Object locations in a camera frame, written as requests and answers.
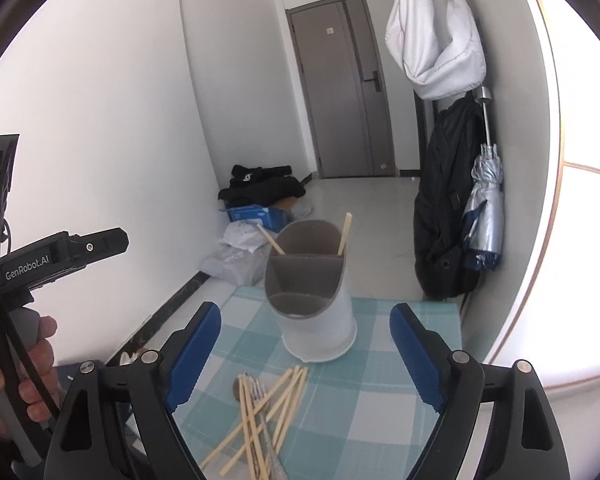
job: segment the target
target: checkered tablecloth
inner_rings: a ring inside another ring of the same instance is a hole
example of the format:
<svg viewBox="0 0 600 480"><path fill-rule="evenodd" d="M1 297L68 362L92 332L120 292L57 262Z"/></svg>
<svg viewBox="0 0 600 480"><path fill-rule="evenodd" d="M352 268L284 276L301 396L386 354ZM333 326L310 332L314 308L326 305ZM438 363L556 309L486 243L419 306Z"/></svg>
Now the checkered tablecloth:
<svg viewBox="0 0 600 480"><path fill-rule="evenodd" d="M396 301L353 299L358 337L347 354L308 365L307 386L280 452L290 480L404 480L437 419L418 396L389 332ZM408 301L423 325L459 349L458 308ZM222 330L188 403L174 413L193 456L201 462L238 424L232 396L241 373L275 384L298 359L286 351L264 290L240 287L221 308ZM242 445L237 437L205 470L215 480ZM242 461L228 479L248 479Z"/></svg>

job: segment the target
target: door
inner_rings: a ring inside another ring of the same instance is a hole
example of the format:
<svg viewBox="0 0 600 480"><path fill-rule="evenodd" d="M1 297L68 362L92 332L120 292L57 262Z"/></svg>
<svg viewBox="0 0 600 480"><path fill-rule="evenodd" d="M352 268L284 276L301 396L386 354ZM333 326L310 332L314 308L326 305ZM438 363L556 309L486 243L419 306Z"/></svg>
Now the door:
<svg viewBox="0 0 600 480"><path fill-rule="evenodd" d="M382 69L363 0L289 12L323 178L392 176Z"/></svg>

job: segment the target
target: plastic bag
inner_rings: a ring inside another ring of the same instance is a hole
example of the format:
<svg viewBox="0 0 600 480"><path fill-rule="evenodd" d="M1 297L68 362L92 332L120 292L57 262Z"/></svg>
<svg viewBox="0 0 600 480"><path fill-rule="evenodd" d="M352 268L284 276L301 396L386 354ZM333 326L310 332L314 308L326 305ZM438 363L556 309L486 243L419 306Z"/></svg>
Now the plastic bag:
<svg viewBox="0 0 600 480"><path fill-rule="evenodd" d="M238 220L237 222L231 222L227 226L222 237L222 242L236 249L249 251L253 254L267 243L267 239L252 222Z"/></svg>
<svg viewBox="0 0 600 480"><path fill-rule="evenodd" d="M291 216L294 220L303 220L314 212L314 206L309 202L307 197L299 198L291 208Z"/></svg>
<svg viewBox="0 0 600 480"><path fill-rule="evenodd" d="M234 285L255 285L264 277L269 246L254 253L226 244L218 248L200 263L200 271Z"/></svg>

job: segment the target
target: chopstick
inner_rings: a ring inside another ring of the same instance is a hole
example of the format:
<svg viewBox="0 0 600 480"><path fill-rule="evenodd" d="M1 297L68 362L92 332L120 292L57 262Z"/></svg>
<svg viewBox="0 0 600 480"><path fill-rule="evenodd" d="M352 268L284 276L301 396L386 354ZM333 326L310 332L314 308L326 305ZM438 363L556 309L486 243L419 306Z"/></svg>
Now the chopstick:
<svg viewBox="0 0 600 480"><path fill-rule="evenodd" d="M292 397L293 387L296 385L296 383L298 382L298 379L300 379L300 377L301 377L300 374L294 375L294 377L291 379L291 384L289 384L289 386L286 388L284 393L276 401L276 403L273 405L273 407L269 411L269 413L267 413L267 416L265 418L266 422L269 422L276 415L276 413L280 409L280 406L282 406L286 402L287 399L290 399ZM259 425L256 434L259 434L263 429L264 429L264 425L263 424ZM245 442L245 444L242 445L242 447L238 450L238 452L234 455L234 457L231 460L229 460L229 462L226 463L226 465L220 470L220 476L224 477L225 475L227 475L227 473L229 471L231 471L231 469L238 462L238 460L240 460L240 457L246 450L247 446L251 447L251 440L253 440L253 439L251 438L248 442Z"/></svg>
<svg viewBox="0 0 600 480"><path fill-rule="evenodd" d="M240 377L242 380L242 387L244 388L244 397L247 401L247 418L251 425L251 433L253 434L253 442L256 448L256 458L258 459L258 465L260 466L260 478L263 480L269 480L267 475L267 465L264 462L264 455L262 454L262 447L260 446L260 439L258 438L258 426L256 424L256 418L253 415L253 398L251 397L251 380L244 375Z"/></svg>
<svg viewBox="0 0 600 480"><path fill-rule="evenodd" d="M297 366L294 371L294 380L297 381L300 378L301 374L302 374L302 370L300 369L300 367ZM280 434L280 431L282 431L282 426L284 426L285 419L286 419L286 412L289 409L289 404L291 404L291 397L293 397L293 396L290 393L291 392L289 391L289 395L286 397L286 400L285 400L285 405L282 407L282 412L280 412L280 416L278 417L278 423L276 424L276 429L273 432L273 446L274 447L276 446L276 442L278 441L278 435Z"/></svg>
<svg viewBox="0 0 600 480"><path fill-rule="evenodd" d="M275 386L273 386L273 388L268 391L267 395L265 395L264 398L258 404L256 404L256 407L253 410L254 414L257 414L271 400L271 397L273 397L273 395L280 389L280 387L286 382L286 380L292 373L293 369L290 368L284 374L282 374L282 377L279 378ZM209 455L200 463L200 469L204 469L206 466L208 466L209 463L221 453L221 451L226 447L226 445L229 444L236 436L238 436L241 428L242 424L236 426L234 430L231 433L229 433L229 435L227 435L226 438L218 445L218 447L216 447L211 453L209 453Z"/></svg>
<svg viewBox="0 0 600 480"><path fill-rule="evenodd" d="M282 444L285 441L286 432L291 425L291 422L294 420L296 416L296 410L298 409L298 400L302 397L302 391L304 390L304 381L306 380L308 369L302 369L302 376L300 377L300 383L298 384L298 389L296 390L296 395L294 397L294 401L291 404L291 409L289 410L288 417L286 418L285 425L282 427L282 431L278 436L278 441L275 443L276 454L280 453L280 449L282 448Z"/></svg>
<svg viewBox="0 0 600 480"><path fill-rule="evenodd" d="M353 220L353 215L351 213L347 213L344 216L344 226L342 227L342 237L340 238L340 247L338 248L338 256L342 256L344 252L344 246L347 243L347 238L349 238L349 230L351 229L351 221Z"/></svg>
<svg viewBox="0 0 600 480"><path fill-rule="evenodd" d="M277 242L271 237L269 233L267 233L267 230L264 227L262 227L261 224L256 224L256 227L260 229L260 232L264 234L264 237L267 239L267 242L269 242L272 245L272 247L278 252L278 254L280 254L281 256L284 256L286 254L285 251L282 250L282 247L280 247L277 244Z"/></svg>
<svg viewBox="0 0 600 480"><path fill-rule="evenodd" d="M244 391L244 377L240 376L240 418L242 419L242 432L244 433L244 441L249 441L249 425L247 420L246 395ZM253 465L253 456L251 456L251 446L247 448L247 465L249 467L249 476L251 480L256 478L256 469Z"/></svg>

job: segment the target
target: metal utensil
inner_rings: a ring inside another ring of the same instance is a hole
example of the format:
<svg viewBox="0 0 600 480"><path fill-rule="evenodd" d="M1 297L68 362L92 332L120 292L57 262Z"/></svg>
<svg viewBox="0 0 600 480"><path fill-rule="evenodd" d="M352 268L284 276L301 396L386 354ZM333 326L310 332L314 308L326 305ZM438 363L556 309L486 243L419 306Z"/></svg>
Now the metal utensil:
<svg viewBox="0 0 600 480"><path fill-rule="evenodd" d="M251 377L249 377L248 375L246 375L247 379L248 379L248 383L249 383L249 390L251 393L251 383L253 383L253 379ZM238 401L238 404L240 404L240 377L236 377L234 379L233 384L231 385L231 390L232 393L234 394L234 399ZM251 443L251 456L255 456L256 454L256 450L255 450L255 444L252 442ZM258 463L258 461L256 460L253 463L253 468L255 469L255 473L256 473L256 478L260 478L260 464Z"/></svg>
<svg viewBox="0 0 600 480"><path fill-rule="evenodd" d="M251 396L253 397L253 401L260 402L267 394L264 384L259 379L255 379L249 375L247 375L247 377L250 379ZM264 443L265 447L267 448L267 463L271 464L271 480L288 480L285 468L282 467L280 459L276 454L276 450L273 447L269 428L267 428L267 421L264 417L264 412L264 409L260 410L258 413L258 418L263 426L262 433L264 434Z"/></svg>

